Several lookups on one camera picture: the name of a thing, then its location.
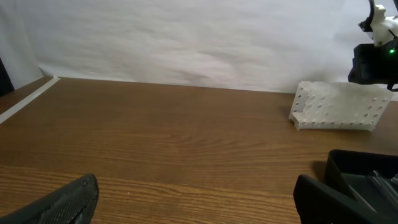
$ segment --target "white perforated stand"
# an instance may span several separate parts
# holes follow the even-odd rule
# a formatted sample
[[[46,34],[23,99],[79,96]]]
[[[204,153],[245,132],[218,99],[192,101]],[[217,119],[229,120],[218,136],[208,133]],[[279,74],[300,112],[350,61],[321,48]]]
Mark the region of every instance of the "white perforated stand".
[[[289,119],[297,129],[372,131],[391,98],[376,85],[300,82]]]

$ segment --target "wooden table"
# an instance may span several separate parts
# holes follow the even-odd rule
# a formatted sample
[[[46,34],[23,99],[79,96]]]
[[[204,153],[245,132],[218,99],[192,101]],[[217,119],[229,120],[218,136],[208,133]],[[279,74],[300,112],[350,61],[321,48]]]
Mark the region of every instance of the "wooden table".
[[[300,223],[295,181],[329,150],[398,155],[396,102],[372,133],[297,131],[293,98],[63,78],[0,124],[0,216],[94,173],[93,223]]]

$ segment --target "white tape strip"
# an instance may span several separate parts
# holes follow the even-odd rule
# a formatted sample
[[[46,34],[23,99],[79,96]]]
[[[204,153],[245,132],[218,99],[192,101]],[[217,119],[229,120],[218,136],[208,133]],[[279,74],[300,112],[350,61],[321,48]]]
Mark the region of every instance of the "white tape strip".
[[[0,124],[3,123],[5,120],[7,120],[12,115],[14,115],[16,112],[18,112],[24,106],[26,106],[28,103],[30,103],[32,100],[34,100],[36,97],[38,97],[40,94],[42,94],[45,90],[47,90],[52,85],[54,85],[58,80],[59,80],[58,77],[53,77],[50,81],[48,81],[42,87],[38,88],[36,91],[31,93],[29,96],[25,97],[23,100],[18,102],[12,108],[9,108],[6,112],[2,113],[0,115]]]

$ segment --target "white plastic basket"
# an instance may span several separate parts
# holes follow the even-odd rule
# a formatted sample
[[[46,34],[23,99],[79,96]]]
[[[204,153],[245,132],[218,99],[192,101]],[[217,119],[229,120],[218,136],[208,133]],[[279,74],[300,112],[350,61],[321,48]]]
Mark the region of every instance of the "white plastic basket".
[[[289,119],[297,129],[372,131],[391,98],[376,85],[300,82]]]

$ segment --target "white wall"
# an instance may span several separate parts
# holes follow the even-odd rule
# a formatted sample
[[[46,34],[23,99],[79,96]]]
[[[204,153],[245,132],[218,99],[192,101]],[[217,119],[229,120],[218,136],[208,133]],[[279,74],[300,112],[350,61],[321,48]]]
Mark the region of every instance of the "white wall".
[[[346,82],[371,43],[368,0],[15,1],[39,67],[61,77],[294,92]]]
[[[15,89],[43,77],[20,15],[20,3],[0,2],[0,57]]]

